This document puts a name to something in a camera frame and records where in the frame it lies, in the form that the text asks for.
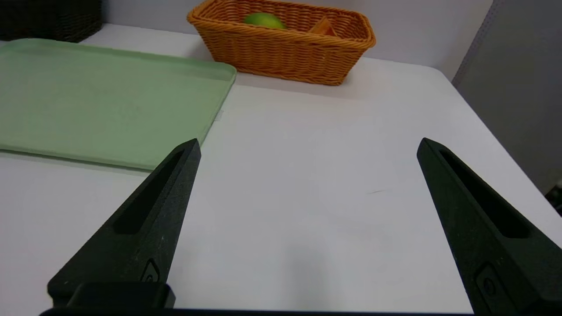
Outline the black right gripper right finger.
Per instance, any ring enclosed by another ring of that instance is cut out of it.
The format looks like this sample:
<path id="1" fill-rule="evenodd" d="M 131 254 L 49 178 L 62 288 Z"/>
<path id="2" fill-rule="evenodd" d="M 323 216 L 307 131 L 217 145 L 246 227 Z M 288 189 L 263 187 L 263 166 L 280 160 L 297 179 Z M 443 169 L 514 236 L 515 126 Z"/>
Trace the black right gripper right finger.
<path id="1" fill-rule="evenodd" d="M 473 312 L 559 316 L 561 248 L 446 146 L 416 156 Z"/>

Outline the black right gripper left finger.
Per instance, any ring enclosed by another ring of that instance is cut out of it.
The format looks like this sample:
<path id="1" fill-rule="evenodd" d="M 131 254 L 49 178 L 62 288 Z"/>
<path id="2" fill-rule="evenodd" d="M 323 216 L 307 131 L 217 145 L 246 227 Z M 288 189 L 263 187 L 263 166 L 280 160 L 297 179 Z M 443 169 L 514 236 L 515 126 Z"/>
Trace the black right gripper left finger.
<path id="1" fill-rule="evenodd" d="M 51 278 L 50 313 L 143 313 L 171 308 L 171 263 L 201 159 L 178 145 Z"/>

